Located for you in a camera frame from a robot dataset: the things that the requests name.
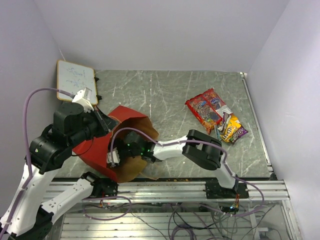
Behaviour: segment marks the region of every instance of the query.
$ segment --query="snack bag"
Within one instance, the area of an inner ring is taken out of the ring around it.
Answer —
[[[227,143],[234,144],[248,133],[213,88],[187,100],[185,104],[205,127],[208,134],[216,128],[220,132],[221,139]]]
[[[228,143],[241,127],[242,126],[235,115],[224,112],[222,124],[218,127],[218,130],[221,132],[220,137],[223,141]]]
[[[215,129],[215,125],[222,120],[221,116],[217,114],[202,94],[187,100],[185,104],[204,126],[208,134],[210,134],[211,131]]]

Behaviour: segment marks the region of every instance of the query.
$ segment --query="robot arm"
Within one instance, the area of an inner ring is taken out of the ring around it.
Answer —
[[[29,151],[33,177],[23,189],[29,176],[25,165],[11,205],[0,219],[2,228],[8,226],[6,232],[10,239],[43,239],[61,215],[92,195],[98,177],[89,173],[59,196],[42,203],[50,182],[72,155],[72,149],[85,140],[107,135],[117,125],[115,120],[92,107],[90,92],[88,88],[81,90],[72,102],[63,103],[53,115],[53,124],[31,142]]]
[[[143,160],[150,163],[169,161],[170,158],[183,155],[201,168],[212,171],[213,177],[218,179],[222,188],[236,192],[239,183],[234,178],[236,174],[229,167],[227,169],[227,163],[222,161],[225,154],[214,146],[197,142],[210,143],[217,147],[222,145],[219,140],[197,130],[190,130],[188,135],[178,139],[158,141],[158,144],[147,141],[141,135],[131,131],[123,140],[115,143],[116,154],[115,151],[112,154],[116,162],[126,157],[141,156]]]
[[[29,176],[28,166],[25,165],[18,190],[7,212],[0,219],[2,228],[8,226],[6,232],[10,234],[9,239],[43,239],[57,219],[72,206],[89,196],[96,197],[101,192],[100,179],[87,172],[66,191],[42,203],[50,182],[64,161],[72,155],[72,149],[85,140],[107,135],[117,125],[116,121],[90,104],[90,94],[90,90],[86,88],[79,91],[72,102],[62,104],[54,113],[53,124],[31,142],[29,150],[33,178],[21,192]],[[232,177],[234,173],[230,174],[225,163],[221,163],[224,156],[222,152],[213,146],[192,142],[194,140],[221,147],[217,139],[196,130],[190,130],[182,138],[158,142],[159,144],[147,141],[132,131],[124,140],[116,140],[116,150],[110,154],[117,162],[126,157],[141,156],[151,163],[183,155],[200,167],[211,170],[222,188],[236,192],[238,182]],[[11,221],[7,222],[12,208],[15,208],[14,214]]]

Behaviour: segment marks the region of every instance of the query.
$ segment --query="gray marble floor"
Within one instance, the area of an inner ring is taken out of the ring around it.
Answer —
[[[239,73],[217,71],[97,71],[99,108],[109,113],[123,105],[149,116],[160,141],[182,137],[190,129],[206,132],[185,101],[214,88],[249,131],[235,145],[223,143],[227,162],[240,177],[269,177],[266,156],[254,115]],[[79,158],[68,159],[57,177],[79,177],[92,168]],[[149,177],[214,177],[184,156],[149,164],[143,171]]]

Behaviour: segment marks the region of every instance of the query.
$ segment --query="white wall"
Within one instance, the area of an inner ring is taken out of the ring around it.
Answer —
[[[304,239],[319,239],[320,1],[291,0],[248,73],[270,160]]]
[[[61,57],[49,29],[32,0],[2,0],[0,7],[0,216],[9,207],[25,164],[22,110],[26,96],[54,87]],[[59,101],[39,93],[30,101],[28,135],[38,137],[52,123]]]
[[[289,0],[35,0],[68,61],[248,72]]]

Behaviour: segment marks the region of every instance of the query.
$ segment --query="paper bag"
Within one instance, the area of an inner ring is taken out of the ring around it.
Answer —
[[[108,116],[118,121],[115,129],[106,136],[95,138],[93,142],[91,140],[82,142],[75,147],[73,151],[76,154],[85,152],[79,157],[86,164],[117,183],[129,182],[138,176],[146,167],[147,162],[142,160],[140,156],[136,156],[135,158],[128,157],[127,159],[121,160],[120,166],[109,167],[107,165],[107,153],[108,145],[111,143],[113,134],[122,128],[138,129],[154,140],[157,139],[159,134],[152,127],[148,116],[128,107],[120,105],[110,112]],[[122,139],[128,132],[128,130],[121,131],[117,134],[116,138]]]

